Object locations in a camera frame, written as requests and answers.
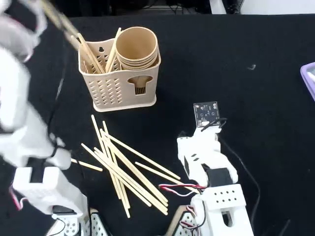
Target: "black table surface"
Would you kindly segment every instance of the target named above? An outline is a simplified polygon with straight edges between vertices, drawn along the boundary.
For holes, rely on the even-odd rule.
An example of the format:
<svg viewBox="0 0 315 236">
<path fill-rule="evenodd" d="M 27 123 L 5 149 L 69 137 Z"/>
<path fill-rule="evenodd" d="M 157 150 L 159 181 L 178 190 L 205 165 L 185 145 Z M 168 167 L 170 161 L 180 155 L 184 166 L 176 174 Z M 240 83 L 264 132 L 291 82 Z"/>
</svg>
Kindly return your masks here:
<svg viewBox="0 0 315 236">
<path fill-rule="evenodd" d="M 300 75 L 302 65 L 315 61 L 315 15 L 130 16 L 73 22 L 87 41 L 109 39 L 118 27 L 148 27 L 157 34 L 162 58 L 154 106 L 97 113 L 78 71 L 76 52 L 68 50 L 62 103 L 52 129 L 79 160 L 99 165 L 80 147 L 81 142 L 98 146 L 90 118 L 95 114 L 100 125 L 106 120 L 113 136 L 187 181 L 177 158 L 176 138 L 181 131 L 192 134 L 195 129 L 193 103 L 218 101 L 221 116 L 228 118 L 221 135 L 261 187 L 255 235 L 279 235 L 287 220 L 284 236 L 306 236 L 315 230 L 315 104 Z M 64 52 L 61 33 L 50 25 L 27 63 L 32 75 L 30 101 L 44 120 L 54 104 Z M 235 156 L 225 148 L 222 152 L 238 170 L 251 215 L 257 190 Z M 131 161 L 141 161 L 125 154 Z M 131 219 L 127 219 L 109 174 L 85 172 L 91 206 L 114 236 L 162 235 L 177 207 L 190 202 L 190 197 L 166 193 L 169 215 L 164 216 L 128 191 Z M 21 212 L 14 209 L 7 193 L 13 173 L 13 167 L 0 165 L 2 235 L 42 236 L 53 220 L 27 203 Z M 64 173 L 81 187 L 75 164 Z M 165 182 L 143 173 L 155 185 Z"/>
</svg>

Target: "cable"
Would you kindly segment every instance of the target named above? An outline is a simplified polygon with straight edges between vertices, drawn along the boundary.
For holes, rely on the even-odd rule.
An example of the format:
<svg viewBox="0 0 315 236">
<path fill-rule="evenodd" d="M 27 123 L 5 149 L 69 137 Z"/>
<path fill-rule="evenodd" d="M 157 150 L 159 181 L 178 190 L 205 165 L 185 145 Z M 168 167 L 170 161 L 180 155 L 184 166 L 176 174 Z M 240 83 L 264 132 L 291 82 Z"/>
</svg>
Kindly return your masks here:
<svg viewBox="0 0 315 236">
<path fill-rule="evenodd" d="M 65 229 L 65 222 L 63 221 L 63 220 L 61 220 L 61 219 L 59 219 L 59 218 L 57 218 L 57 220 L 60 220 L 61 222 L 63 222 L 63 229 L 62 230 L 60 230 L 58 233 L 55 233 L 55 234 L 53 234 L 53 235 L 49 235 L 49 236 L 55 236 L 55 235 L 58 235 L 58 234 L 60 234 L 64 229 Z"/>
<path fill-rule="evenodd" d="M 193 235 L 193 231 L 194 231 L 194 230 L 198 230 L 198 229 L 199 229 L 201 226 L 203 226 L 204 223 L 206 222 L 207 216 L 206 216 L 206 206 L 205 206 L 205 202 L 202 201 L 202 204 L 203 204 L 203 212 L 204 212 L 204 218 L 203 218 L 202 223 L 201 223 L 200 225 L 197 225 L 197 226 L 194 227 L 194 228 L 181 225 L 181 226 L 182 226 L 183 228 L 185 228 L 185 229 L 192 230 L 192 235 Z"/>
<path fill-rule="evenodd" d="M 256 199 L 256 203 L 252 209 L 252 216 L 251 216 L 251 226 L 252 226 L 252 231 L 254 232 L 254 220 L 255 220 L 257 208 L 258 208 L 258 205 L 260 202 L 260 186 L 259 186 L 258 182 L 256 181 L 256 179 L 253 177 L 253 175 L 250 173 L 250 171 L 247 169 L 246 165 L 244 164 L 244 162 L 242 161 L 240 156 L 224 141 L 224 139 L 221 137 L 221 135 L 220 136 L 218 135 L 218 137 L 221 140 L 221 142 L 223 143 L 223 145 L 229 150 L 229 152 L 231 152 L 234 156 L 236 156 L 236 158 L 242 164 L 244 170 L 246 171 L 246 173 L 248 174 L 248 176 L 250 177 L 250 179 L 252 180 L 252 182 L 255 184 L 255 186 L 257 188 L 258 196 Z"/>
<path fill-rule="evenodd" d="M 18 200 L 18 197 L 16 196 L 16 194 L 14 193 L 14 189 L 13 189 L 13 186 L 12 184 L 9 186 L 9 193 L 10 193 L 10 196 L 17 208 L 18 211 L 22 210 L 23 207 L 24 207 L 24 204 L 23 202 L 28 200 L 26 197 L 22 197 L 20 200 Z"/>
<path fill-rule="evenodd" d="M 195 188 L 195 189 L 205 189 L 206 187 L 202 187 L 198 184 L 159 184 L 158 187 L 160 189 L 163 189 L 167 192 L 171 192 L 171 193 L 175 193 L 177 196 L 180 196 L 180 197 L 187 197 L 189 196 L 190 194 L 193 194 L 195 193 L 194 191 L 191 191 L 187 194 L 180 194 L 178 193 L 177 191 L 171 189 L 173 187 L 191 187 L 191 188 Z"/>
<path fill-rule="evenodd" d="M 284 236 L 284 233 L 285 233 L 285 231 L 286 231 L 286 229 L 288 228 L 288 226 L 289 226 L 290 223 L 291 223 L 291 220 L 288 219 L 288 220 L 286 221 L 286 223 L 285 223 L 283 229 L 280 231 L 279 236 Z"/>
<path fill-rule="evenodd" d="M 65 73 L 66 73 L 66 68 L 67 68 L 67 64 L 68 64 L 68 48 L 65 45 L 65 40 L 63 40 L 63 51 L 64 51 L 64 57 L 63 57 L 62 76 L 61 76 L 60 81 L 59 81 L 58 90 L 57 90 L 57 94 L 56 94 L 56 97 L 55 97 L 55 103 L 54 103 L 54 106 L 53 106 L 53 108 L 52 108 L 52 110 L 50 112 L 49 119 L 48 119 L 48 122 L 47 122 L 47 137 L 48 137 L 50 142 L 55 147 L 57 146 L 57 140 L 56 140 L 56 138 L 55 139 L 51 138 L 51 124 L 52 124 L 52 120 L 53 120 L 53 118 L 55 116 L 56 110 L 58 109 L 59 104 L 60 104 L 59 96 L 60 96 L 60 93 L 61 93 L 61 90 L 62 90 L 62 87 L 63 87 Z"/>
<path fill-rule="evenodd" d="M 219 128 L 221 129 L 227 122 L 227 118 L 219 118 L 219 119 L 215 119 L 214 121 L 210 122 L 209 124 L 205 125 L 205 127 L 202 128 L 201 132 L 205 131 L 207 128 L 209 128 L 210 126 L 212 126 L 214 123 L 219 122 Z"/>
</svg>

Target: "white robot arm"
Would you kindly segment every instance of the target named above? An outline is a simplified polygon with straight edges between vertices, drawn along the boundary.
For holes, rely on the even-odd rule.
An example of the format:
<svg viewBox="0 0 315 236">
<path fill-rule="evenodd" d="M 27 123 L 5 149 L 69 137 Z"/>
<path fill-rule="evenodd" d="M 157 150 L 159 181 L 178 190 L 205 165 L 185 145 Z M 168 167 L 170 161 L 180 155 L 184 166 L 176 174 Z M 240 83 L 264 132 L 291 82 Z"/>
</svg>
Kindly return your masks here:
<svg viewBox="0 0 315 236">
<path fill-rule="evenodd" d="M 253 236 L 237 171 L 221 153 L 218 104 L 194 104 L 194 112 L 194 135 L 179 137 L 177 143 L 178 158 L 189 179 L 207 187 L 191 199 L 195 229 L 201 236 Z"/>
<path fill-rule="evenodd" d="M 25 28 L 4 12 L 11 1 L 0 0 L 0 155 L 17 167 L 13 189 L 35 208 L 58 219 L 48 235 L 88 236 L 87 197 L 61 171 L 70 167 L 71 153 L 60 148 L 64 144 L 53 134 L 50 137 L 55 138 L 59 148 L 50 141 L 47 125 L 28 101 L 31 76 L 22 63 L 32 56 L 47 26 L 41 1 L 18 2 L 35 15 L 37 24 L 34 31 Z M 37 165 L 30 165 L 29 160 Z M 93 224 L 98 224 L 99 233 L 107 236 L 97 214 Z"/>
</svg>

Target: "beige plastic basket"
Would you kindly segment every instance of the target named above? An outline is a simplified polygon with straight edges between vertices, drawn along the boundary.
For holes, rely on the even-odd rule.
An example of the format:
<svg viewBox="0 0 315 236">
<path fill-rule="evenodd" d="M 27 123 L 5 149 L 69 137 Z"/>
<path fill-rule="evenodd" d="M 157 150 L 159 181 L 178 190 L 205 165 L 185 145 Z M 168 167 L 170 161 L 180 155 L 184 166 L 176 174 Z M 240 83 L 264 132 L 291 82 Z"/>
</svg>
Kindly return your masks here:
<svg viewBox="0 0 315 236">
<path fill-rule="evenodd" d="M 87 42 L 103 68 L 113 43 L 113 38 L 102 42 Z M 79 71 L 90 91 L 96 111 L 108 112 L 155 104 L 158 68 L 161 63 L 159 52 L 156 62 L 148 69 L 121 70 L 119 61 L 115 59 L 112 72 L 106 74 L 95 74 L 95 69 L 80 56 L 80 51 L 78 58 Z M 143 76 L 150 79 L 145 87 L 137 88 L 132 81 Z"/>
</svg>

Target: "stack of paper cups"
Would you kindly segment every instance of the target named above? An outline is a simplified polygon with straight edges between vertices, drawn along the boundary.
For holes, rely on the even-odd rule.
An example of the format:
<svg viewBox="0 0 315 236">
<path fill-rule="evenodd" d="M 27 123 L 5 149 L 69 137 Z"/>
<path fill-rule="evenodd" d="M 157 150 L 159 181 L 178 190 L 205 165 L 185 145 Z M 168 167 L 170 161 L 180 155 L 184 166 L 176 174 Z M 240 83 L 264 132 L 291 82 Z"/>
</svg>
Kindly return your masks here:
<svg viewBox="0 0 315 236">
<path fill-rule="evenodd" d="M 154 65 L 158 58 L 158 39 L 147 28 L 128 28 L 117 38 L 116 54 L 122 69 L 147 69 Z"/>
</svg>

